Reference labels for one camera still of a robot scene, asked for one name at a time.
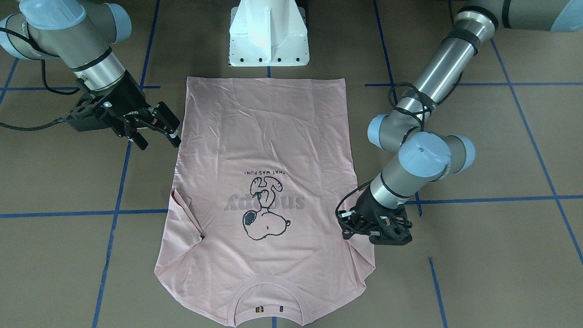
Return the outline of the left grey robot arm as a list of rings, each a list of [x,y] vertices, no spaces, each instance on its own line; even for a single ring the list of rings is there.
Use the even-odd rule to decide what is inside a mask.
[[[391,112],[370,121],[367,138],[392,152],[388,164],[349,195],[351,208],[335,209],[348,240],[366,236],[376,245],[405,245],[412,240],[412,222],[405,204],[426,185],[460,174],[476,158],[465,136],[431,131],[428,122],[458,87],[469,62],[494,34],[506,31],[570,33],[582,29],[580,0],[466,0],[450,15],[450,31],[412,82],[391,86]]]

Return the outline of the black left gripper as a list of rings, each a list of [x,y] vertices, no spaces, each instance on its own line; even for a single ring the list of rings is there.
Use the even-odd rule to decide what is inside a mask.
[[[341,229],[343,239],[353,235],[367,235],[370,239],[387,239],[387,233],[381,228],[384,207],[372,196],[369,188],[358,196],[356,204],[349,210],[341,210]]]

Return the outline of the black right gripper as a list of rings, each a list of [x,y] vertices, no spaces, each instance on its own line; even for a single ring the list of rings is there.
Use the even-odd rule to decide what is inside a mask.
[[[115,135],[132,141],[140,150],[144,151],[148,147],[148,142],[138,129],[146,128],[147,125],[148,128],[164,134],[173,147],[179,147],[180,120],[165,102],[158,102],[156,106],[151,107],[129,71],[125,71],[112,87],[102,91],[86,89],[86,93],[104,96],[105,102],[102,106],[108,111],[113,122],[110,129]]]

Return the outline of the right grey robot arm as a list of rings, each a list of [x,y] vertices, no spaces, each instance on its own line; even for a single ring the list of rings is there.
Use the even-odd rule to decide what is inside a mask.
[[[46,82],[46,60],[62,60],[75,74],[82,95],[64,118],[79,132],[112,129],[144,150],[148,142],[139,132],[162,133],[178,147],[179,119],[164,102],[151,106],[111,46],[126,40],[133,29],[125,9],[91,0],[21,0],[20,13],[1,21],[1,46],[23,60],[41,61]]]

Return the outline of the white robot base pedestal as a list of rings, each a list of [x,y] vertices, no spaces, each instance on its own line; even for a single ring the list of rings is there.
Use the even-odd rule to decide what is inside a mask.
[[[229,65],[296,67],[310,52],[305,0],[242,0],[230,10]]]

